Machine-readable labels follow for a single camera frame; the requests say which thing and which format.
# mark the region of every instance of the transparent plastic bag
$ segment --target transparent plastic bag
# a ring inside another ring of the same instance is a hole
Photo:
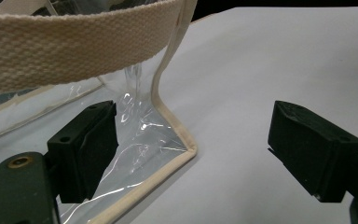
[[[1,95],[9,100],[0,104],[0,162],[24,151],[46,153],[49,138],[83,109],[106,100],[117,104],[116,156],[91,200],[69,204],[57,198],[62,223],[111,222],[194,157],[194,140],[158,97],[159,77],[195,6],[194,1],[166,2],[174,1],[181,2],[173,15],[179,22],[153,57],[87,80]]]

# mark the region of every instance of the screw hole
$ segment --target screw hole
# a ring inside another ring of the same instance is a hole
[[[8,164],[8,167],[11,169],[16,169],[16,168],[20,168],[22,166],[26,166],[32,161],[33,161],[32,157],[28,157],[28,156],[18,157],[16,159],[14,159],[13,161],[11,161]]]
[[[69,140],[71,140],[70,137],[62,137],[62,138],[60,138],[61,142],[69,142]]]
[[[339,140],[342,140],[344,142],[350,142],[351,141],[351,139],[349,137],[345,137],[345,136],[340,136]]]

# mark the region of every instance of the beige fabric trim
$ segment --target beige fabric trim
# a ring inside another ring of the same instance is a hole
[[[136,187],[129,193],[127,193],[118,202],[101,212],[100,215],[93,218],[89,223],[102,224],[111,223],[122,216],[127,210],[131,209],[136,203],[139,202],[148,192],[153,190],[163,180],[168,178],[178,168],[183,166],[186,162],[191,160],[197,154],[197,144],[193,136],[182,125],[182,123],[175,117],[175,115],[162,103],[158,95],[158,84],[162,74],[162,71],[167,67],[173,54],[179,47],[183,37],[185,36],[188,25],[190,24],[193,16],[194,8],[197,4],[197,0],[184,0],[182,5],[181,15],[179,18],[179,24],[172,35],[172,41],[168,46],[167,52],[164,55],[163,61],[158,68],[158,71],[154,77],[152,85],[152,103],[157,111],[171,124],[173,130],[178,134],[182,142],[187,148],[187,152],[177,156],[168,164],[163,166],[153,175],[148,177],[140,186]]]
[[[182,0],[98,15],[0,16],[0,93],[79,81],[167,46]]]

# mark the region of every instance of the canvas strap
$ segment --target canvas strap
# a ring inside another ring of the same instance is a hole
[[[145,61],[168,45],[183,0],[97,15],[0,15],[0,93],[79,81]]]

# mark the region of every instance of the metal screw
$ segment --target metal screw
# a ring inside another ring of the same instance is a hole
[[[8,168],[10,169],[17,169],[23,166],[28,165],[29,163],[31,163],[34,159],[32,157],[29,156],[25,156],[25,157],[18,157],[16,159],[14,159],[13,161],[11,161],[8,164]]]

